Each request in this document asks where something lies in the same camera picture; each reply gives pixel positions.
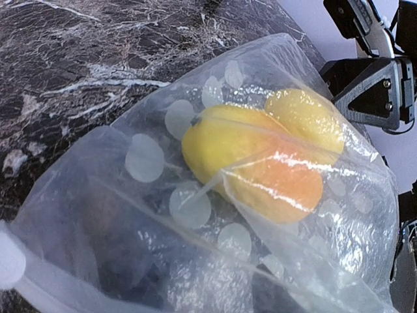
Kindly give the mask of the clear zip top bag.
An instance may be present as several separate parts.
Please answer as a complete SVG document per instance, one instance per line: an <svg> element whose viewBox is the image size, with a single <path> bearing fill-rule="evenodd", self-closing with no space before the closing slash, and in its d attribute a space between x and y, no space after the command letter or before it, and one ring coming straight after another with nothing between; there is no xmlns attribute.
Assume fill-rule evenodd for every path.
<svg viewBox="0 0 417 313"><path fill-rule="evenodd" d="M269 94L288 88L329 101L291 36L269 35L88 132L1 223L1 288L41 312L393 312L395 179L331 102L344 150L332 166L315 162L323 195L298 222L225 199L219 178L201 183L184 160L203 110L266 112Z"/></svg>

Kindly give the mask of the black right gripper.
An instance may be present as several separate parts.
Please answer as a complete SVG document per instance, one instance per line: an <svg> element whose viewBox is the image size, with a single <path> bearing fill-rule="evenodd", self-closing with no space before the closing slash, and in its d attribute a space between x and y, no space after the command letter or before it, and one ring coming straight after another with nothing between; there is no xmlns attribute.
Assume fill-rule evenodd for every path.
<svg viewBox="0 0 417 313"><path fill-rule="evenodd" d="M414 73L407 57L329 61L320 71L331 102L352 123L397 130L414 121Z"/></svg>

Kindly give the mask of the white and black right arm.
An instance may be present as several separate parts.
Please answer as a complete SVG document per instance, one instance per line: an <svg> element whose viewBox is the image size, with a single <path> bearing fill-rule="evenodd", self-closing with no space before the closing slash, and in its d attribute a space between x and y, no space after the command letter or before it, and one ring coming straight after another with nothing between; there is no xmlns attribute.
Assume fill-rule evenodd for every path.
<svg viewBox="0 0 417 313"><path fill-rule="evenodd" d="M341 35L355 39L356 59L327 62L320 71L332 103L348 121L399 134L415 121L416 3L399 1L386 23L372 1L324 1Z"/></svg>

